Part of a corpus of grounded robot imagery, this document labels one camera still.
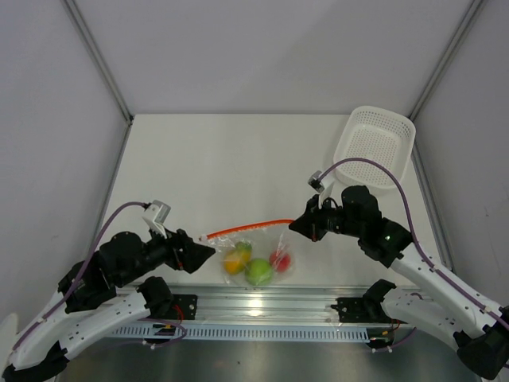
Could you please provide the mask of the yellow green mango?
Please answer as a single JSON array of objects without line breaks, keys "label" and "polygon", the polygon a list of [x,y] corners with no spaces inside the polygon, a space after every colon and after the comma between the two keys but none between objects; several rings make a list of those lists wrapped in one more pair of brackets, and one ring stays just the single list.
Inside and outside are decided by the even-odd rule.
[{"label": "yellow green mango", "polygon": [[229,250],[223,258],[223,269],[229,275],[237,275],[246,268],[251,261],[252,246],[248,242],[240,241]]}]

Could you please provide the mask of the red yellow peach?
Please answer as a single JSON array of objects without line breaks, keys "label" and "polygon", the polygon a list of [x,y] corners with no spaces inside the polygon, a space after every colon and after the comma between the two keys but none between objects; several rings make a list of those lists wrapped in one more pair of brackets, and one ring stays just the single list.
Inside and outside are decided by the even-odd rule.
[{"label": "red yellow peach", "polygon": [[287,251],[274,251],[269,257],[270,265],[279,274],[287,272],[290,269],[292,262],[292,256]]}]

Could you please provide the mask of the clear orange-zipper zip bag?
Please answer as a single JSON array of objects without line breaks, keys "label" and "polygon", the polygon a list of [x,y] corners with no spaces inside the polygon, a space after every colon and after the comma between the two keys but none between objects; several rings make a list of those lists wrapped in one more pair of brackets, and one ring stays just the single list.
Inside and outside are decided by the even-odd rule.
[{"label": "clear orange-zipper zip bag", "polygon": [[[290,279],[297,266],[297,253],[295,245],[290,237],[289,224],[291,219],[268,220],[258,223],[245,224],[237,227],[226,228],[217,232],[208,233],[200,237],[200,242],[212,248],[216,253],[213,256],[214,275],[218,276],[225,285],[232,287],[246,287],[250,289],[259,289],[271,287],[283,283]],[[223,269],[223,258],[236,243],[244,241],[252,246],[253,259],[265,259],[269,261],[270,254],[274,251],[287,251],[291,254],[293,262],[290,269],[282,274],[274,269],[274,277],[270,285],[252,286],[245,278],[245,269],[237,275],[229,275]]]}]

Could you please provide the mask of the green apple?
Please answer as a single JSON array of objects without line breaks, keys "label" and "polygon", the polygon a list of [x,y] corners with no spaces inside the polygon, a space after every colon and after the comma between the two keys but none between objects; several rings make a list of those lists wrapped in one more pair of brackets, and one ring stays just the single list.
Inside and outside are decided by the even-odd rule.
[{"label": "green apple", "polygon": [[246,281],[254,287],[270,285],[274,277],[274,270],[268,260],[253,259],[245,269]]}]

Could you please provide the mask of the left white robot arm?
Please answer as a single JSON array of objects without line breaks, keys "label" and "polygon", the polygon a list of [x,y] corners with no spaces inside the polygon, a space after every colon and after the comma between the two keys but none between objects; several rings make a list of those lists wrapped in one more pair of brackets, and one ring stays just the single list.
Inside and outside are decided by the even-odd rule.
[{"label": "left white robot arm", "polygon": [[85,349],[131,322],[181,319],[166,281],[150,272],[166,265],[192,274],[215,252],[181,229],[154,233],[148,242],[133,232],[114,235],[59,281],[42,315],[19,334],[2,379],[50,380]]}]

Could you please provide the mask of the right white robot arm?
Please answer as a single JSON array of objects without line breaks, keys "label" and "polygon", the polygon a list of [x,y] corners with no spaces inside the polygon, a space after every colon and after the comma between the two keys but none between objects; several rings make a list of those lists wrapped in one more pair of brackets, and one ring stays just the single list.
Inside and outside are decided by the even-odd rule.
[{"label": "right white robot arm", "polygon": [[363,301],[363,312],[372,321],[388,316],[428,333],[485,380],[494,380],[508,366],[508,308],[435,261],[412,232],[382,215],[367,187],[347,187],[340,205],[313,196],[289,229],[313,242],[329,232],[354,237],[366,256],[410,280],[427,296],[413,298],[381,279]]}]

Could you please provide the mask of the white perforated plastic basket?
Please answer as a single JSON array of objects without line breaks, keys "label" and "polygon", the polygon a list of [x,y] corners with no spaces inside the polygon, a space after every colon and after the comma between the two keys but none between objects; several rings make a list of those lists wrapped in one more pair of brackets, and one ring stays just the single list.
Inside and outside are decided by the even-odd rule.
[{"label": "white perforated plastic basket", "polygon": [[[405,116],[378,107],[357,107],[344,127],[333,161],[362,158],[378,163],[401,181],[410,162],[416,128]],[[396,186],[390,176],[366,162],[348,162],[334,170],[345,185],[365,185],[374,194]]]}]

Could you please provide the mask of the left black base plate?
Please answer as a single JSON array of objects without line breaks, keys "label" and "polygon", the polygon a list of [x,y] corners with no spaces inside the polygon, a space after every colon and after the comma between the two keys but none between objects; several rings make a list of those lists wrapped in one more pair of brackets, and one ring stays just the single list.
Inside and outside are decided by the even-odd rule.
[{"label": "left black base plate", "polygon": [[168,312],[170,320],[194,320],[198,307],[198,296],[195,294],[175,294]]}]

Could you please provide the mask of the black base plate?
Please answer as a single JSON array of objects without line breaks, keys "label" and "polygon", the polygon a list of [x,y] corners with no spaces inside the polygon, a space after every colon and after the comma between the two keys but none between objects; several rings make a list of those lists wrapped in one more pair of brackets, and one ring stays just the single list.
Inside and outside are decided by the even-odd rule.
[{"label": "black base plate", "polygon": [[168,312],[170,320],[194,320],[198,307],[198,296],[195,294],[175,294]]},{"label": "black base plate", "polygon": [[401,319],[388,316],[382,308],[382,302],[383,299],[343,297],[337,298],[330,308],[337,312],[342,323],[392,324],[399,321],[406,324]]}]

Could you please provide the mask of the aluminium mounting rail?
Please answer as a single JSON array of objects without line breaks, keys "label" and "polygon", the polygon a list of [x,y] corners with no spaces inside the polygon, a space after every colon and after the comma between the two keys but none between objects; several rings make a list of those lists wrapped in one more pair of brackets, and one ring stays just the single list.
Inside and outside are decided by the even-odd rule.
[{"label": "aluminium mounting rail", "polygon": [[[342,323],[330,306],[337,298],[372,298],[367,286],[290,287],[268,286],[250,289],[239,286],[171,284],[175,294],[195,294],[198,307],[193,323],[225,325],[385,325]],[[396,287],[383,298],[382,308],[391,318],[420,330],[426,328],[465,331],[474,325],[484,327],[489,318],[482,306],[457,299],[459,311],[440,306],[438,301],[415,287]]]}]

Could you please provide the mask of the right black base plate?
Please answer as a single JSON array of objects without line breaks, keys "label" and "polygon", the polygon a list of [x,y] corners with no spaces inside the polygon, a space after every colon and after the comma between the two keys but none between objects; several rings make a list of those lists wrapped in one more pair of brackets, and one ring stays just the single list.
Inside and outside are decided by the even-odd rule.
[{"label": "right black base plate", "polygon": [[383,299],[343,297],[337,298],[330,308],[337,312],[342,323],[392,324],[399,321],[406,324],[401,319],[388,316],[382,308],[382,302]]}]

